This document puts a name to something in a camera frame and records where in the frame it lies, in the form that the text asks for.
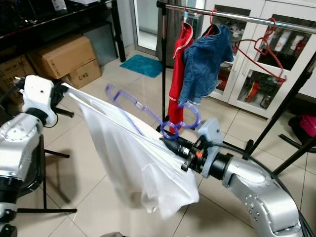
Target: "denim jacket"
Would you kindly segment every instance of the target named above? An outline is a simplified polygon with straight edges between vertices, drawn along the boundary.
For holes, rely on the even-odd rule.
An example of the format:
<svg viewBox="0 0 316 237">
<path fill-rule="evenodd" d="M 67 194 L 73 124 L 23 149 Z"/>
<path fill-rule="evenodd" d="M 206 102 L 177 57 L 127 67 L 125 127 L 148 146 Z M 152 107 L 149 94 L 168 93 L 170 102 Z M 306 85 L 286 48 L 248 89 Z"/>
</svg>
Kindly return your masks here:
<svg viewBox="0 0 316 237">
<path fill-rule="evenodd" d="M 234 60 L 230 29 L 216 27 L 216 35 L 201 37 L 184 51 L 185 71 L 178 102 L 201 104 L 201 98 L 217 86 L 220 64 Z"/>
</svg>

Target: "purple plastic hanger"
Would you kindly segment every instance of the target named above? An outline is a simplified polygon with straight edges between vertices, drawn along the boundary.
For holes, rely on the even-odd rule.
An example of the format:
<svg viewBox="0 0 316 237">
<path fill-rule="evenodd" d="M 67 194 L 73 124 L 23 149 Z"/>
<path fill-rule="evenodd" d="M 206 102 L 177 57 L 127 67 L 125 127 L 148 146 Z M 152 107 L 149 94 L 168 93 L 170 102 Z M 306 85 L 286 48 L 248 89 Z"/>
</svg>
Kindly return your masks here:
<svg viewBox="0 0 316 237">
<path fill-rule="evenodd" d="M 134 123 L 134 121 L 127 115 L 127 113 L 121 108 L 120 104 L 117 102 L 117 98 L 119 96 L 122 96 L 124 97 L 125 99 L 128 99 L 129 101 L 131 101 L 138 109 L 142 110 L 142 111 L 145 111 L 146 113 L 148 113 L 150 116 L 152 116 L 160 125 L 161 125 L 161 131 L 162 131 L 162 134 L 165 138 L 168 138 L 168 139 L 177 139 L 179 137 L 179 130 L 178 128 L 182 127 L 184 129 L 194 129 L 196 128 L 199 123 L 201 122 L 201 118 L 200 118 L 200 114 L 199 114 L 199 111 L 198 109 L 193 106 L 192 104 L 190 103 L 185 103 L 185 104 L 179 104 L 178 105 L 178 108 L 182 108 L 182 107 L 186 107 L 188 109 L 190 109 L 196 116 L 196 121 L 194 124 L 186 124 L 184 122 L 179 122 L 177 124 L 173 124 L 169 121 L 165 121 L 163 122 L 153 111 L 151 111 L 149 109 L 148 106 L 144 106 L 142 105 L 136 96 L 132 95 L 131 93 L 127 92 L 126 90 L 118 90 L 117 93 L 113 96 L 111 94 L 111 90 L 114 88 L 114 85 L 113 84 L 107 84 L 106 88 L 105 88 L 105 93 L 106 95 L 114 102 L 114 104 L 121 109 L 122 113 L 126 116 L 126 118 L 130 121 L 130 123 L 136 128 L 136 130 L 141 134 L 141 135 L 144 135 L 142 133 L 142 131 L 136 126 L 136 124 Z M 170 136 L 169 134 L 167 134 L 165 131 L 164 131 L 164 127 L 165 126 L 169 126 L 171 128 L 174 129 L 175 131 L 175 134 L 173 136 Z"/>
</svg>

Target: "red clothing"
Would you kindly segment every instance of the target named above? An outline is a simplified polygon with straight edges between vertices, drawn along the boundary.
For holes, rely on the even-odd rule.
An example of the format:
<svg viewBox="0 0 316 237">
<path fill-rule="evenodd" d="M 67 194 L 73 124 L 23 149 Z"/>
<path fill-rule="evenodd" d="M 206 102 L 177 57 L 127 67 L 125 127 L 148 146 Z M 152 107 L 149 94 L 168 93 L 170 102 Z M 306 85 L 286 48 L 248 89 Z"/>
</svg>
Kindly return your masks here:
<svg viewBox="0 0 316 237">
<path fill-rule="evenodd" d="M 178 109 L 178 97 L 180 95 L 183 76 L 184 76 L 184 65 L 182 60 L 182 55 L 184 50 L 193 43 L 193 29 L 192 26 L 188 23 L 182 24 L 181 34 L 179 39 L 176 41 L 174 46 L 173 58 L 173 74 L 172 74 L 172 83 L 169 91 L 169 107 L 168 115 L 170 117 L 169 121 L 173 124 L 177 124 L 183 121 L 183 108 Z"/>
</svg>

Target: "metal rail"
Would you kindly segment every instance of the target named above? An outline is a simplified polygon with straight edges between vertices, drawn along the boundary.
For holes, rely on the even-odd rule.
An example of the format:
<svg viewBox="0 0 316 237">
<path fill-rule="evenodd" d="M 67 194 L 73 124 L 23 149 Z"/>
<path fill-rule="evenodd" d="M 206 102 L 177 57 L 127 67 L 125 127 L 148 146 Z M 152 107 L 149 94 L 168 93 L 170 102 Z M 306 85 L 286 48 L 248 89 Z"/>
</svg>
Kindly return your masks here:
<svg viewBox="0 0 316 237">
<path fill-rule="evenodd" d="M 186 7 L 184 8 L 183 6 L 177 6 L 177 5 L 171 5 L 171 4 L 157 4 L 158 7 L 163 8 L 163 5 L 165 5 L 166 8 L 176 10 L 176 11 L 184 11 L 184 9 L 187 12 L 193 12 L 193 13 L 198 13 L 202 15 L 210 15 L 212 11 L 209 10 L 204 10 L 204 9 L 198 9 L 198 8 L 193 8 L 193 7 Z M 219 16 L 219 17 L 227 17 L 230 19 L 235 19 L 235 20 L 240 20 L 240 21 L 245 21 L 245 22 L 251 22 L 251 23 L 256 23 L 256 24 L 261 24 L 261 25 L 268 25 L 268 26 L 273 26 L 274 23 L 270 20 L 267 19 L 261 19 L 257 17 L 250 17 L 250 16 L 243 16 L 243 15 L 238 15 L 238 14 L 232 14 L 232 13 L 225 13 L 225 12 L 214 12 L 214 16 Z M 276 26 L 279 28 L 283 29 L 290 29 L 294 31 L 300 31 L 304 33 L 310 33 L 310 34 L 316 34 L 316 28 L 308 27 L 308 26 L 301 26 L 301 25 L 296 25 L 296 24 L 291 24 L 291 23 L 286 23 L 286 22 L 276 22 Z"/>
</svg>

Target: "white cabinet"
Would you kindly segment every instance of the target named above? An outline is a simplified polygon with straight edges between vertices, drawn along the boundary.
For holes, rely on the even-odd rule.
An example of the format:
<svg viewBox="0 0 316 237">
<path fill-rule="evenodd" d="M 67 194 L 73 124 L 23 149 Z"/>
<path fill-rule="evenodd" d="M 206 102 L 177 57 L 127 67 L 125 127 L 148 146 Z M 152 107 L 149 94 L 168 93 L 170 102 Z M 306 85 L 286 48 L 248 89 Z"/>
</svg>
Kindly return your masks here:
<svg viewBox="0 0 316 237">
<path fill-rule="evenodd" d="M 218 11 L 264 19 L 273 17 L 280 22 L 316 27 L 316 8 L 313 7 L 275 1 L 209 0 L 205 8 L 209 10 L 217 8 Z M 225 18 L 216 19 L 214 17 L 213 21 L 234 28 L 232 32 L 235 31 L 233 33 L 235 36 L 238 35 L 236 28 L 241 30 L 242 33 L 239 34 L 239 38 L 232 37 L 233 40 L 256 40 L 262 37 L 268 28 L 264 25 L 234 22 Z M 203 29 L 205 30 L 208 25 L 209 16 L 204 16 Z M 258 44 L 258 46 L 263 52 L 265 51 L 266 45 Z M 275 75 L 280 74 L 281 70 L 275 59 L 269 55 L 260 55 L 255 50 L 254 43 L 241 42 L 240 48 L 262 67 Z M 287 76 L 286 82 L 276 83 L 276 80 L 266 71 L 251 63 L 237 51 L 234 53 L 233 64 L 223 64 L 219 73 L 219 81 L 226 79 L 226 85 L 219 84 L 210 96 L 263 117 L 271 118 L 316 52 L 316 35 L 277 28 L 271 37 L 269 48 L 282 63 L 283 75 Z"/>
<path fill-rule="evenodd" d="M 217 11 L 221 12 L 259 17 L 264 3 L 264 0 L 208 0 L 206 2 L 205 9 L 212 10 L 216 8 Z M 235 33 L 232 35 L 234 61 L 232 63 L 225 62 L 221 65 L 219 72 L 219 85 L 211 93 L 212 97 L 228 102 L 233 86 L 236 82 L 239 69 L 244 59 L 242 54 L 237 51 L 237 44 L 242 39 L 252 38 L 256 24 L 215 16 L 213 17 L 213 22 L 215 24 L 225 24 L 226 26 L 235 29 Z M 204 16 L 202 32 L 204 32 L 209 27 L 209 25 L 210 16 Z M 248 45 L 244 44 L 242 49 L 247 51 Z"/>
</svg>

